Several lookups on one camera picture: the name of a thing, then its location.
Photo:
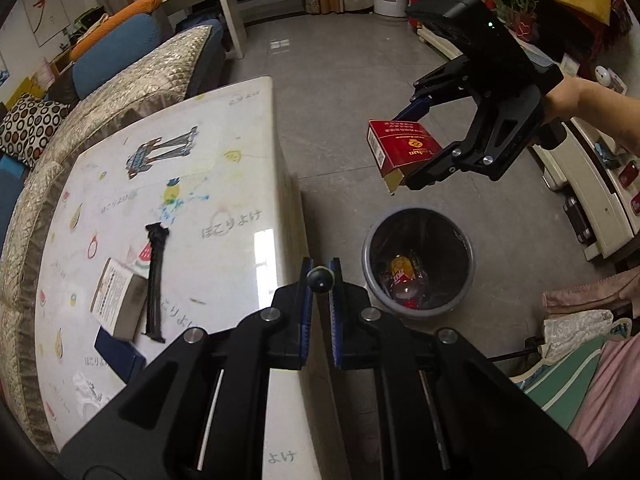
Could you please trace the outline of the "person's right forearm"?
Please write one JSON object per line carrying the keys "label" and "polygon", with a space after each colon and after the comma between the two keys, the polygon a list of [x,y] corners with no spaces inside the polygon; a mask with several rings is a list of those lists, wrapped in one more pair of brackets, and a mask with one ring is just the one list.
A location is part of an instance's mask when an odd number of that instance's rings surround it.
{"label": "person's right forearm", "polygon": [[593,81],[577,79],[578,101],[574,115],[606,133],[623,148],[639,155],[640,104]]}

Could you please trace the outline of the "person's right hand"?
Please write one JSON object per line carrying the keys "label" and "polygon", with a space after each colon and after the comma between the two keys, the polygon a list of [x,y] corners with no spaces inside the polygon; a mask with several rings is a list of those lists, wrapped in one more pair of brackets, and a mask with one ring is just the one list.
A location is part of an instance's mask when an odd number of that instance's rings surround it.
{"label": "person's right hand", "polygon": [[573,76],[565,76],[544,97],[544,122],[552,122],[555,119],[569,120],[579,115],[582,107],[580,101],[582,94],[588,88],[589,81]]}

